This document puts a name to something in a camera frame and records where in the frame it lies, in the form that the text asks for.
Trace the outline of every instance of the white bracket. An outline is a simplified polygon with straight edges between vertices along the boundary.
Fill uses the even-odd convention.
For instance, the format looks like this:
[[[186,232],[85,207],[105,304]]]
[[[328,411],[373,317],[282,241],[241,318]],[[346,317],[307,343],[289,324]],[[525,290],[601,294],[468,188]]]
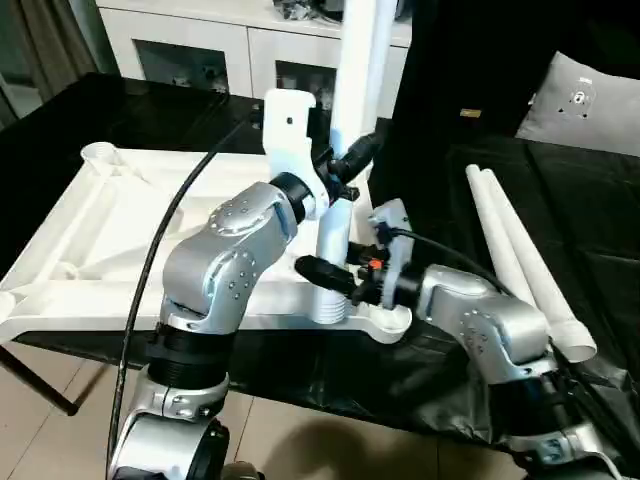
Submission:
[[[329,193],[318,177],[307,137],[309,109],[315,97],[300,90],[269,90],[264,99],[262,146],[269,159],[271,178],[289,172],[304,182],[313,202],[307,201],[306,218],[317,220],[329,209]]]

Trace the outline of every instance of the gray pillow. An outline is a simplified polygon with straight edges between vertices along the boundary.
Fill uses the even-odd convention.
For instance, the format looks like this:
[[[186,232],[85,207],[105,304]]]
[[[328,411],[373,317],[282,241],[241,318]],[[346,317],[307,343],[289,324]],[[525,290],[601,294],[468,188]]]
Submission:
[[[516,136],[640,157],[640,81],[558,52]]]

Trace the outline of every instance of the curtain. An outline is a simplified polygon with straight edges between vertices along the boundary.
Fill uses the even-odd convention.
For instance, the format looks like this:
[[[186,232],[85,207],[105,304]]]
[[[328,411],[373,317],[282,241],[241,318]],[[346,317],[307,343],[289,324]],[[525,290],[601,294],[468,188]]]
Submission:
[[[0,75],[0,130],[9,126],[18,119],[16,112],[9,101],[7,85]]]
[[[44,101],[96,64],[69,0],[9,0],[35,86]]]

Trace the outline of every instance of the white cabinet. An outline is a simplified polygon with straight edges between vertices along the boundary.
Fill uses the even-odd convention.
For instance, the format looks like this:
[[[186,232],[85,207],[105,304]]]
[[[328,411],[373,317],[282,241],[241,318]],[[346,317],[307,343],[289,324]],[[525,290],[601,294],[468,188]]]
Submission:
[[[253,96],[245,27],[113,9],[100,14],[122,76]]]
[[[249,28],[253,96],[264,98],[271,88],[310,91],[331,108],[340,40]],[[407,49],[390,47],[378,104],[378,116],[391,118]]]
[[[120,73],[233,95],[312,92],[329,110],[341,25],[285,21],[271,0],[98,0]],[[378,104],[391,118],[411,26],[396,23]]]

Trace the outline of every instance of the white pole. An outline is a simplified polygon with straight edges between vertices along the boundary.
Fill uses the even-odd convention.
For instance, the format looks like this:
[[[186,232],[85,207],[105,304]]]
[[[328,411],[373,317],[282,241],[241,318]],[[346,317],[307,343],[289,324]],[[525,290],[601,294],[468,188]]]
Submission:
[[[527,279],[520,268],[516,253],[513,251],[507,232],[496,211],[489,187],[477,165],[469,165],[466,170],[473,201],[476,204],[484,238],[487,241],[493,267],[500,281],[523,302],[536,306]]]
[[[596,343],[587,327],[576,319],[500,182],[491,170],[483,170],[482,178],[491,192],[536,304],[549,320],[554,342],[571,362],[583,362],[593,357],[597,352]]]
[[[342,157],[360,136],[375,130],[396,5],[397,0],[346,2],[331,115],[330,139],[337,157]],[[340,199],[320,220],[316,255],[335,265],[345,263],[352,209],[352,202]],[[315,288],[312,320],[335,323],[345,313],[344,296]]]

